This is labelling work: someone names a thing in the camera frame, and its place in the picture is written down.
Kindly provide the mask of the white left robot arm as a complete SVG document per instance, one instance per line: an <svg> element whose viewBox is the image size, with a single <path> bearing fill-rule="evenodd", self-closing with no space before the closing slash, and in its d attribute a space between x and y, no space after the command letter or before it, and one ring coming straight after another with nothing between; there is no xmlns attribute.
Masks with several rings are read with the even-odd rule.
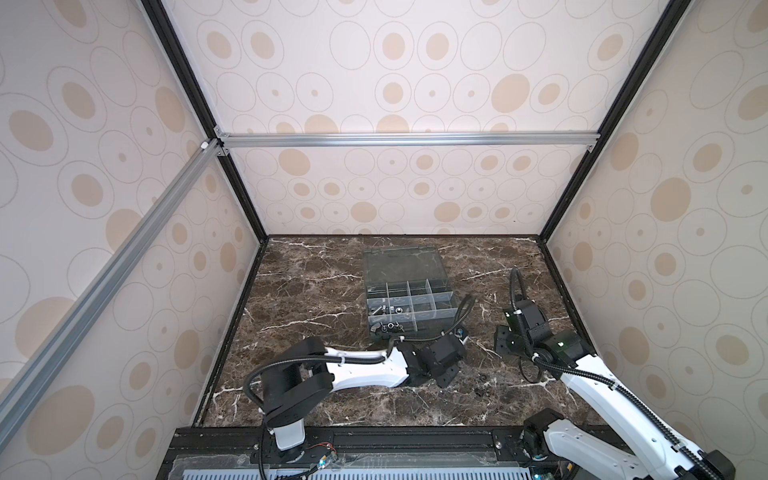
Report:
<svg viewBox="0 0 768 480"><path fill-rule="evenodd" d="M431 341L397 337L377 351L342 351L317 336L293 345L250 372L243 393L263 415L264 428L279 451L304 445L305 418L336 391L365 387L450 385L466 358L461 338L444 334Z"/></svg>

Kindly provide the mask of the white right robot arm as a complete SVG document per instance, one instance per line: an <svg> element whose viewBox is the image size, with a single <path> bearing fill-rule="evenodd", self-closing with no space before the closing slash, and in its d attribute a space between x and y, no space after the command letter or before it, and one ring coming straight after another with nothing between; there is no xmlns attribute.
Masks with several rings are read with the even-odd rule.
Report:
<svg viewBox="0 0 768 480"><path fill-rule="evenodd" d="M543 310L515 295L497 329L497 349L559 379L597 412L626 444L620 449L544 409L520 435L532 461L560 457L599 479L732 479L733 463L720 451L702 450L633 394L574 331L553 333Z"/></svg>

